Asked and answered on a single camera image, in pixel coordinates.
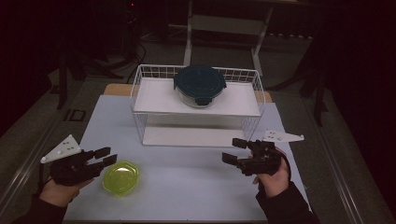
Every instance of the white tag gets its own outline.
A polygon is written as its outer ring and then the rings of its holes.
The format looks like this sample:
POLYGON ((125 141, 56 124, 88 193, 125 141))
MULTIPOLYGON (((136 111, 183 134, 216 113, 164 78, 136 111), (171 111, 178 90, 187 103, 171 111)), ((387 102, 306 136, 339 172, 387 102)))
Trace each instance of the white tag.
POLYGON ((47 163, 50 161, 56 161, 61 158, 72 156, 81 152, 76 139, 73 135, 67 136, 56 148, 54 148, 49 154, 41 158, 41 163, 47 163))
POLYGON ((290 133, 281 133, 277 131, 267 130, 264 133, 264 138, 262 141, 265 142, 296 142, 303 141, 303 135, 294 135, 290 133))

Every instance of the metal wire basket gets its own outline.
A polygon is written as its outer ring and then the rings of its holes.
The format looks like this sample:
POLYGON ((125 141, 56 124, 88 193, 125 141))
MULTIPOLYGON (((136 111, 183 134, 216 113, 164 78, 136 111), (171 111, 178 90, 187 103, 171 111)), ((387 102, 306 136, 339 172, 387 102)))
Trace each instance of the metal wire basket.
MULTIPOLYGON (((133 112, 136 128, 139 137, 143 143, 148 114, 136 113, 134 110, 136 99, 139 97, 140 84, 143 77, 150 78, 174 78, 174 76, 185 66, 181 65, 157 65, 157 64, 141 64, 136 70, 134 77, 134 84, 131 90, 131 109, 133 112)), ((262 87, 260 75, 256 70, 237 69, 237 68, 223 68, 213 67, 224 75, 226 82, 241 82, 250 83, 253 90, 255 100, 260 110, 260 115, 264 112, 265 108, 265 94, 262 87)), ((243 117, 241 118, 241 126, 246 140, 250 140, 251 136, 256 131, 256 127, 260 118, 243 117)))

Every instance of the human hand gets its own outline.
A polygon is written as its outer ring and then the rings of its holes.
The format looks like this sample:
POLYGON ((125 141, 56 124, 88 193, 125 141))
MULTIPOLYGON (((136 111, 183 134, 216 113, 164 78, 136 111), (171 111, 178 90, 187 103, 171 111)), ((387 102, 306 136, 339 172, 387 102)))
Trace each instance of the human hand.
MULTIPOLYGON (((286 153, 278 147, 276 149, 286 155, 286 153)), ((267 198, 272 198, 289 187, 289 175, 290 174, 288 165, 286 164, 285 160, 281 158, 279 169, 275 174, 257 175, 253 180, 253 184, 258 184, 259 181, 261 181, 264 185, 264 190, 267 198)))
POLYGON ((76 184, 75 186, 57 185, 51 179, 43 188, 40 193, 39 199, 59 206, 66 207, 74 198, 79 194, 79 190, 89 185, 93 179, 76 184))

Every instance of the black sleeve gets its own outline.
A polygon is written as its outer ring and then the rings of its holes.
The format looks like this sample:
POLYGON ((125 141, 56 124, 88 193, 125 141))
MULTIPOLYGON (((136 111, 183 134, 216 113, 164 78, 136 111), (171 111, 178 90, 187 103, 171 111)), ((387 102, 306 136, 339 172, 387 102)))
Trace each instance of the black sleeve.
POLYGON ((62 224, 67 207, 58 207, 46 203, 33 196, 29 211, 23 217, 19 217, 12 224, 62 224))
POLYGON ((303 195, 290 181, 289 188, 275 197, 266 197, 261 190, 256 195, 260 207, 270 224, 318 224, 318 219, 309 211, 303 195))

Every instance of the white paper sheet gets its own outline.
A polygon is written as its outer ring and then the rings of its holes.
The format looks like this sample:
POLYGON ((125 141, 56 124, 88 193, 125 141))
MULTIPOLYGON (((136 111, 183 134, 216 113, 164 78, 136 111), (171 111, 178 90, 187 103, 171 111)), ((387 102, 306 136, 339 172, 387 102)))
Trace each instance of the white paper sheet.
MULTIPOLYGON (((102 187, 102 175, 70 203, 65 220, 80 221, 257 221, 265 214, 256 202, 254 176, 221 161, 221 152, 246 158, 236 147, 144 147, 134 126, 129 97, 101 96, 80 146, 85 150, 111 147, 119 161, 140 168, 133 191, 122 198, 102 187)), ((284 132, 275 104, 267 104, 259 128, 284 132)), ((306 199, 290 146, 276 144, 287 154, 292 181, 306 199)))

